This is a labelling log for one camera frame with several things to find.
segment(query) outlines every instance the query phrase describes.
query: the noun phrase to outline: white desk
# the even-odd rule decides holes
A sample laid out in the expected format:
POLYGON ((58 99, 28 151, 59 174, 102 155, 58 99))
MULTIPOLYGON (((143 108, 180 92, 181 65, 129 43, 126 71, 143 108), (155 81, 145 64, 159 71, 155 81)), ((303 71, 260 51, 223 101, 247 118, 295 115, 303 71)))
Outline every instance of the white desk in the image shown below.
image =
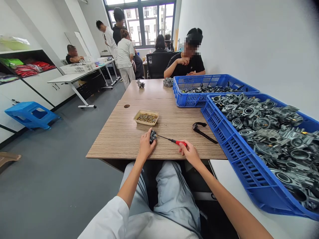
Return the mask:
POLYGON ((81 99, 81 101, 84 103, 84 105, 78 106, 79 108, 81 108, 81 109, 82 109, 82 108, 89 108, 89 107, 96 108, 95 105, 89 105, 89 104, 85 101, 85 99, 80 95, 80 93, 77 91, 77 89, 74 87, 74 85, 72 85, 72 83, 81 80, 82 78, 84 78, 84 77, 86 77, 86 76, 92 74, 93 72, 96 72, 97 70, 100 72, 100 74, 103 76, 103 78, 104 78, 104 80, 105 80, 106 87, 102 87, 102 88, 113 89, 113 85, 119 80, 119 77, 117 77, 116 69, 115 69, 115 66, 114 66, 114 59, 112 59, 111 61, 107 62, 106 64, 103 64, 103 65, 101 65, 101 66, 96 67, 96 69, 94 69, 94 70, 92 70, 92 71, 90 71, 90 72, 87 72, 87 73, 76 73, 76 74, 66 74, 66 75, 61 76, 61 77, 58 77, 58 78, 56 78, 56 79, 54 79, 54 80, 50 80, 50 81, 48 81, 47 83, 63 83, 63 84, 69 85, 69 86, 72 88, 72 90, 77 94, 77 96, 81 99), (110 79, 111 79, 111 82, 112 82, 111 86, 109 86, 109 85, 107 84, 107 81, 106 81, 106 79, 105 79, 105 77, 104 77, 104 75, 103 75, 103 73, 102 73, 102 71, 101 71, 101 68, 102 68, 102 67, 105 67, 106 65, 108 65, 108 64, 110 64, 110 63, 112 63, 112 66, 113 66, 114 72, 115 72, 115 76, 116 76, 116 80, 113 81, 113 80, 112 80, 112 76, 111 76, 111 74, 110 74, 110 71, 109 71, 109 69, 106 67, 107 72, 108 72, 108 74, 109 74, 109 76, 110 76, 110 79))
POLYGON ((297 216, 270 214, 250 200, 228 160, 210 160, 218 181, 266 228, 274 239, 316 238, 319 222, 297 216))

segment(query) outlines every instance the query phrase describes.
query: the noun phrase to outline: blue plastic stool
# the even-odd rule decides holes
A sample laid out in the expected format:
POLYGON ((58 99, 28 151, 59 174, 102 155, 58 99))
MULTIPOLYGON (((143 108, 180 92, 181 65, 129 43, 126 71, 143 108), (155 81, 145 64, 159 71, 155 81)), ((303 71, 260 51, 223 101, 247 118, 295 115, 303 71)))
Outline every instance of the blue plastic stool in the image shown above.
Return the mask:
POLYGON ((5 110, 5 113, 25 127, 51 129, 48 123, 61 118, 36 102, 22 102, 5 110))

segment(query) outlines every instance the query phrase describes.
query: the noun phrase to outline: hand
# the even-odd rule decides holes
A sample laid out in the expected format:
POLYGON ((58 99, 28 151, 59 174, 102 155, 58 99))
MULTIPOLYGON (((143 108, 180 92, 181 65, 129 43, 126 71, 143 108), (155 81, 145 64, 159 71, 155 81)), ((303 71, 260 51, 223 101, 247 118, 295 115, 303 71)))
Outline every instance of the hand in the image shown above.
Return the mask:
POLYGON ((145 163, 147 157, 151 154, 153 151, 155 145, 156 145, 156 139, 153 141, 152 144, 150 144, 150 135, 151 135, 152 128, 150 128, 147 133, 143 134, 140 139, 140 149, 139 154, 136 158, 136 161, 141 161, 145 163))
POLYGON ((179 58, 176 60, 176 62, 177 62, 177 64, 188 65, 189 58, 188 57, 179 58))
POLYGON ((195 71, 191 71, 190 73, 188 73, 187 75, 196 75, 195 71))
POLYGON ((179 152, 186 156, 187 161, 190 162, 190 164, 195 168, 202 164, 196 148, 187 140, 181 140, 181 142, 185 142, 187 144, 187 147, 185 147, 185 145, 182 143, 179 144, 179 152))

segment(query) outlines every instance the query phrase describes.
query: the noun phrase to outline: window frame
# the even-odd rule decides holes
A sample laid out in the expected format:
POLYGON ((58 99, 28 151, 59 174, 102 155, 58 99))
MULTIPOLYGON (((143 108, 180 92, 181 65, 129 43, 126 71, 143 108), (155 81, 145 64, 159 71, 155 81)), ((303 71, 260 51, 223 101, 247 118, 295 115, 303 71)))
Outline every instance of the window frame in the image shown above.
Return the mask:
POLYGON ((114 10, 116 7, 121 8, 122 10, 126 9, 132 9, 132 8, 137 8, 138 14, 139 14, 139 21, 140 21, 140 30, 141 32, 144 32, 144 34, 141 33, 141 42, 142 45, 140 46, 135 46, 136 49, 145 49, 145 48, 154 48, 155 44, 151 45, 146 45, 146 38, 145 38, 145 26, 144 26, 144 12, 143 12, 143 7, 153 7, 157 6, 157 36, 160 33, 160 5, 166 5, 166 4, 174 4, 174 10, 173 10, 173 24, 172 24, 172 33, 171 33, 171 40, 173 40, 174 37, 174 22, 175 22, 175 12, 176 12, 176 0, 148 0, 148 1, 141 1, 138 0, 137 2, 133 3, 121 3, 121 4, 116 4, 116 5, 107 5, 106 0, 103 1, 107 18, 111 24, 111 28, 113 29, 113 24, 112 24, 112 19, 110 16, 109 11, 114 10))

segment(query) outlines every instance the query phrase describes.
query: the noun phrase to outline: blue crate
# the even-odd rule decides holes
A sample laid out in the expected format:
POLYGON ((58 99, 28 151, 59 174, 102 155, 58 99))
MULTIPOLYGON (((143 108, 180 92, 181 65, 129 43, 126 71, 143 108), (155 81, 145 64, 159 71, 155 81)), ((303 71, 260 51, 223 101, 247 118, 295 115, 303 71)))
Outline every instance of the blue crate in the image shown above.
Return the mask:
POLYGON ((259 90, 236 79, 235 77, 223 75, 199 75, 199 76, 174 76, 173 93, 178 107, 204 107, 207 95, 220 95, 220 93, 182 93, 182 90, 193 89, 194 87, 203 86, 229 86, 238 89, 242 85, 243 91, 248 89, 247 93, 259 93, 259 90))
MULTIPOLYGON (((262 102, 271 99, 278 104, 277 107, 286 106, 269 95, 246 95, 255 96, 262 102)), ((201 109, 202 114, 254 204, 268 213, 308 217, 319 221, 319 214, 304 208, 245 142, 231 122, 214 104, 211 99, 213 96, 216 95, 207 96, 207 103, 201 109)), ((300 128, 305 128, 308 132, 319 130, 318 121, 301 112, 298 114, 304 119, 303 123, 299 125, 300 128)))

